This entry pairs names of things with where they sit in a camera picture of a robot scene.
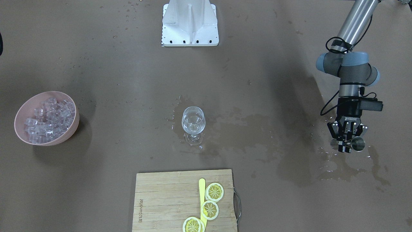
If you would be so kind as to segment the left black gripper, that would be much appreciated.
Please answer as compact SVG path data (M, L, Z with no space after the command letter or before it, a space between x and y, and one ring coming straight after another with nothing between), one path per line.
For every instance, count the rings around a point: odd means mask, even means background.
M338 141L338 151L345 153L346 140L348 149L353 150L352 139L354 137L363 137L369 127L361 122L363 110L357 110L357 102L365 98L339 98L337 116L334 122L328 123L328 129L331 137Z

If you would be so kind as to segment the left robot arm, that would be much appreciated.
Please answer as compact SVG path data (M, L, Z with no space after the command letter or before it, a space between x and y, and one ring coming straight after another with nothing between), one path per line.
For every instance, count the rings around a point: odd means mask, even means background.
M383 110L383 102L375 93L365 94L366 87L379 81L380 72L369 63L368 53L354 51L368 31L378 4L378 0L356 0L338 35L326 42L328 52L321 54L315 64L319 71L340 79L333 96L338 101L331 107L336 110L336 118L327 127L331 145L342 153L364 150L368 127L361 121L362 113Z

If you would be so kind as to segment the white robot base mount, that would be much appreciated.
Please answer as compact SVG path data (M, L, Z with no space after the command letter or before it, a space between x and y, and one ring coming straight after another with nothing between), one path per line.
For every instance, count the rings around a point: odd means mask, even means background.
M218 46L216 6L209 0L170 0L162 13L162 46Z

